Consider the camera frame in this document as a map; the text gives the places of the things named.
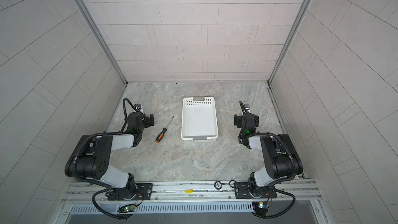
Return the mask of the orange black handled screwdriver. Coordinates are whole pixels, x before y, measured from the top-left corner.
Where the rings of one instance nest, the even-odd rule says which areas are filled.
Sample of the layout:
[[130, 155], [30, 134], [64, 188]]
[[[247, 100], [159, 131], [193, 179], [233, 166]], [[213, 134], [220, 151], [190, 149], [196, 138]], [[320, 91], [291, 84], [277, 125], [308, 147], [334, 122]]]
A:
[[162, 131], [157, 135], [155, 142], [156, 143], [160, 143], [162, 141], [162, 139], [164, 138], [165, 133], [167, 132], [167, 128], [169, 127], [170, 123], [173, 121], [174, 116], [171, 118], [171, 120], [169, 121], [169, 123], [166, 125], [166, 127], [164, 127], [162, 129]]

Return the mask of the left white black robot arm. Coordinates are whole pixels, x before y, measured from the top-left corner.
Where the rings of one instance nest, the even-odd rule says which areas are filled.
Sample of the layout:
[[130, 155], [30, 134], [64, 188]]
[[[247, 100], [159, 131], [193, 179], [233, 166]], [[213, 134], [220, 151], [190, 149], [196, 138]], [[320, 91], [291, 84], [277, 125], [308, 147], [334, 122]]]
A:
[[110, 156], [115, 150], [136, 147], [142, 140], [143, 130], [154, 126], [154, 116], [130, 113], [125, 118], [125, 126], [125, 132], [83, 135], [64, 173], [77, 181], [105, 187], [109, 201], [150, 200], [153, 184], [137, 184], [131, 173], [110, 164]]

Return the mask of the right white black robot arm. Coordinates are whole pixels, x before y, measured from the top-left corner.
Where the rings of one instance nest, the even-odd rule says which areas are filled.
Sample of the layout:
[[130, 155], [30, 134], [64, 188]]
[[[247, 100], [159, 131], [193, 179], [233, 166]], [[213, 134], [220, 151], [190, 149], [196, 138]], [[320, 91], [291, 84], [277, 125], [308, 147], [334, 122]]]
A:
[[259, 117], [251, 113], [234, 115], [234, 125], [240, 129], [238, 142], [246, 148], [262, 151], [264, 160], [264, 167], [251, 173], [248, 181], [234, 183], [236, 197], [276, 198], [276, 184], [293, 180], [303, 172], [302, 162], [289, 135], [256, 132]]

